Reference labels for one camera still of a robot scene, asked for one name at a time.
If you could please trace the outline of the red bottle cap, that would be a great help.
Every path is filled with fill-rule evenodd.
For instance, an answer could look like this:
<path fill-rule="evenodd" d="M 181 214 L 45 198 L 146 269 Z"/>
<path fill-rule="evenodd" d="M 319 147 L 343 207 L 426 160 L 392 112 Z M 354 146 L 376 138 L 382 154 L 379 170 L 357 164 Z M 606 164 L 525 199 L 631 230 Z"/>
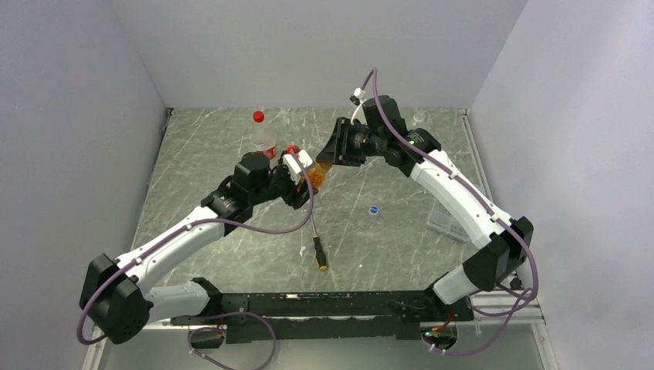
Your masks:
<path fill-rule="evenodd" d="M 261 110 L 258 110 L 253 112 L 252 118 L 256 123 L 263 123 L 265 121 L 265 114 Z"/>

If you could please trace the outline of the clear red-label bottle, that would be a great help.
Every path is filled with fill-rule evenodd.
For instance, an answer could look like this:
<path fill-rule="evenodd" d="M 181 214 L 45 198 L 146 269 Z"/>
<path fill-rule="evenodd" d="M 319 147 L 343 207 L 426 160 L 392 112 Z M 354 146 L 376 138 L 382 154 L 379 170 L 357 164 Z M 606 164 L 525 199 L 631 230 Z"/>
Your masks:
<path fill-rule="evenodd" d="M 254 121 L 254 131 L 251 138 L 257 152 L 264 154 L 270 160 L 277 156 L 277 142 L 266 117 L 263 123 Z"/>

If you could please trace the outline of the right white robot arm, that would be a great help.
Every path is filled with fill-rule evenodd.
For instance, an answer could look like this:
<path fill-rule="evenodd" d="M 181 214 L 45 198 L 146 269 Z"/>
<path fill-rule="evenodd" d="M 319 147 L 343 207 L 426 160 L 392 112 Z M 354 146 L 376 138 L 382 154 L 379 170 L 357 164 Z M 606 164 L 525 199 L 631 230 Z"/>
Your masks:
<path fill-rule="evenodd" d="M 456 302 L 478 291 L 492 291 L 528 261 L 533 225 L 526 217 L 513 218 L 493 205 L 430 133 L 408 129 L 395 99 L 381 95 L 359 108 L 362 119 L 336 120 L 316 161 L 359 167 L 380 156 L 431 193 L 461 224 L 477 252 L 435 280 L 424 301 L 427 314 L 443 320 Z"/>

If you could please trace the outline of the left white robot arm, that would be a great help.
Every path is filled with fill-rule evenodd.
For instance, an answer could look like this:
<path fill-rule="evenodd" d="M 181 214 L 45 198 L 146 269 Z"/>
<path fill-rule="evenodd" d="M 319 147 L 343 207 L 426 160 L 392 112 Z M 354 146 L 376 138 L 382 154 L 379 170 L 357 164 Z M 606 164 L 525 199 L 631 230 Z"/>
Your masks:
<path fill-rule="evenodd" d="M 122 344 L 151 322 L 181 315 L 210 324 L 220 317 L 220 291 L 204 278 L 157 287 L 161 278 L 200 249 L 249 225 L 253 209 L 281 199 L 297 210 L 313 205 L 316 163 L 305 150 L 290 146 L 275 166 L 263 153 L 246 153 L 234 172 L 185 218 L 150 242 L 119 257 L 101 254 L 90 261 L 79 299 L 82 314 L 76 337 L 83 345 L 107 338 Z"/>

